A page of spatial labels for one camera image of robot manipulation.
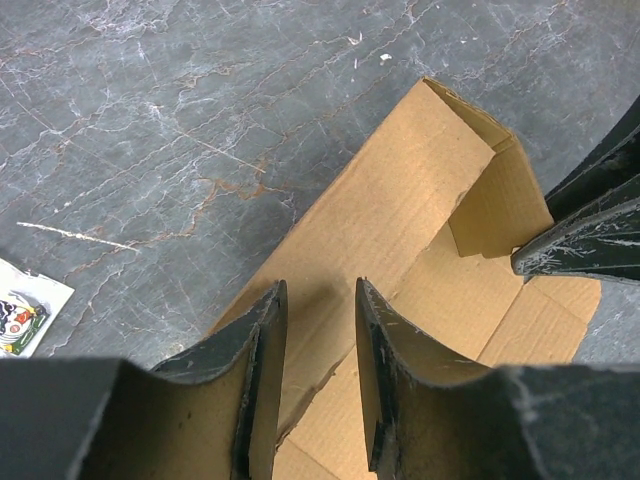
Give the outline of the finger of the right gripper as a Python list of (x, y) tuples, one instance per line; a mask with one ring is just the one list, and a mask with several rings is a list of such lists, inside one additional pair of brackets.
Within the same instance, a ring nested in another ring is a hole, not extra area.
[(635, 100), (614, 127), (546, 196), (554, 224), (544, 233), (586, 222), (609, 220), (625, 200), (616, 191), (639, 175), (639, 101)]
[(515, 274), (575, 276), (627, 284), (639, 282), (639, 201), (578, 214), (540, 234), (511, 255)]

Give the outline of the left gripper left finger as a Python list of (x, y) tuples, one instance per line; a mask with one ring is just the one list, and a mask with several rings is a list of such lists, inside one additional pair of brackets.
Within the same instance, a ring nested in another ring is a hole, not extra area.
[(268, 479), (287, 286), (146, 370), (120, 358), (5, 360), (5, 479)]

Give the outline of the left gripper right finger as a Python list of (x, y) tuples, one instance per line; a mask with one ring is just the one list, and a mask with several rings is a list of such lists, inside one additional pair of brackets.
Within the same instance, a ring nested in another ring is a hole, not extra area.
[(635, 364), (487, 367), (355, 293), (367, 466), (381, 479), (635, 479)]

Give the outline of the brown cardboard box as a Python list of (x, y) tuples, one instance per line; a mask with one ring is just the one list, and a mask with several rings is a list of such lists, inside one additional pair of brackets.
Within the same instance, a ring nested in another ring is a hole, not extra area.
[(243, 287), (230, 323), (277, 280), (288, 338), (277, 479), (367, 479), (355, 286), (488, 366), (572, 360), (596, 280), (512, 272), (510, 254), (553, 223), (517, 136), (419, 80)]

